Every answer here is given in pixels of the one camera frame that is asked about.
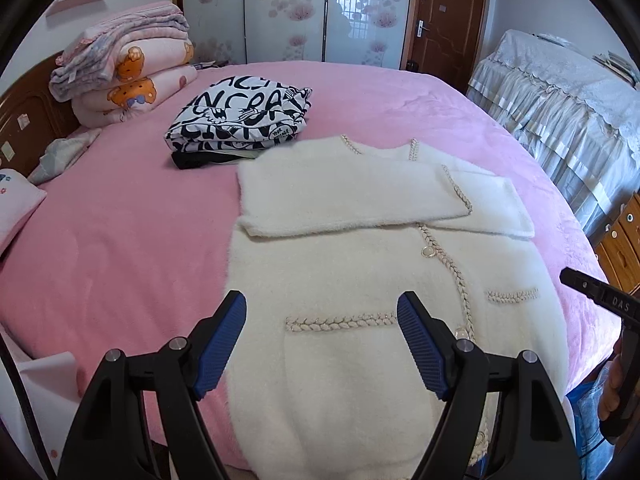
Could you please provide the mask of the person right hand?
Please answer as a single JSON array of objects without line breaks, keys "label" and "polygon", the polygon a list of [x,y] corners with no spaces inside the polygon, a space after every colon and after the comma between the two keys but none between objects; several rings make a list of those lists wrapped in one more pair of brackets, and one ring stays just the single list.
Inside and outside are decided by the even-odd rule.
[{"label": "person right hand", "polygon": [[600,420],[608,419],[620,404],[620,386],[624,381],[620,354],[622,353],[622,338],[618,338],[613,349],[613,357],[605,365],[608,377],[604,383],[598,405],[598,417]]}]

